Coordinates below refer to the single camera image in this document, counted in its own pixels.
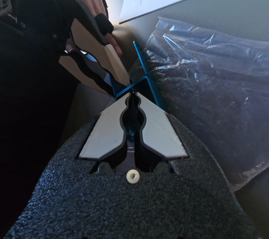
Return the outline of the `grey desk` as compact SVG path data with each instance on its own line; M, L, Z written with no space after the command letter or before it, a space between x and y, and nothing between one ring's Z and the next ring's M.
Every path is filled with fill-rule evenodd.
M106 0L113 37L122 49L121 61L130 71L137 60L133 41L142 48L155 30L158 17L180 20L228 35L268 42L268 0L185 0L129 22L119 24L123 0ZM109 104L110 98L77 86L59 147L90 118ZM268 168L235 192L244 211L264 238L268 238Z

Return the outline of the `person's black top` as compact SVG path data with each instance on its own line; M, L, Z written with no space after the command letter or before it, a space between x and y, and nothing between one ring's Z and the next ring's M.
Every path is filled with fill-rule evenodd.
M58 149L79 83L59 64L69 36L59 15L1 19L1 238Z

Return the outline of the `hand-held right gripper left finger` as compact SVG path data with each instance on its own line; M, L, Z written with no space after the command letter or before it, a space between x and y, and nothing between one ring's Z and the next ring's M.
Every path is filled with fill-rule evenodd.
M107 162L115 168L127 155L126 112L131 93L103 110L86 140L79 159Z

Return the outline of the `large clear plastic bag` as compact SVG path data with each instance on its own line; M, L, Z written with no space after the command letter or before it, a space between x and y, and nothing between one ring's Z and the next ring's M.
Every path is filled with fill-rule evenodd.
M268 42L159 17L144 49L173 114L237 191L268 168Z

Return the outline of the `blue metal bracket assembly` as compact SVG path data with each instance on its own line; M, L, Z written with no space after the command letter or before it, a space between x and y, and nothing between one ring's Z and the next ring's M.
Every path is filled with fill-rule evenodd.
M139 92L151 102L155 103L158 107L168 112L167 105L160 91L160 88L155 80L154 75L151 72L148 55L142 50L138 42L134 41L133 45L136 49L138 58L144 70L144 75L136 80L135 82L130 82L130 86L123 86L110 74L110 81L112 84L112 89L116 100L120 99L123 95L128 92Z

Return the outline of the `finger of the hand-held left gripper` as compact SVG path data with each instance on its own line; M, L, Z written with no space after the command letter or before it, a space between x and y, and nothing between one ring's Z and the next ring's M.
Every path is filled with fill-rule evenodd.
M71 33L80 50L91 54L101 68L109 72L118 83L130 86L129 75L111 44L100 44L78 20L72 22Z
M107 96L114 97L113 88L105 82L106 72L97 62L86 64L86 56L81 51L71 51L60 56L59 63L82 84Z

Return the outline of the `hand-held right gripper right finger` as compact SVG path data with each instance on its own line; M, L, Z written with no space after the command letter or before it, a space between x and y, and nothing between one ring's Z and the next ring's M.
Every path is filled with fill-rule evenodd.
M138 148L135 161L139 168L156 168L160 162L186 159L185 150L168 114L141 93L135 93L138 131Z

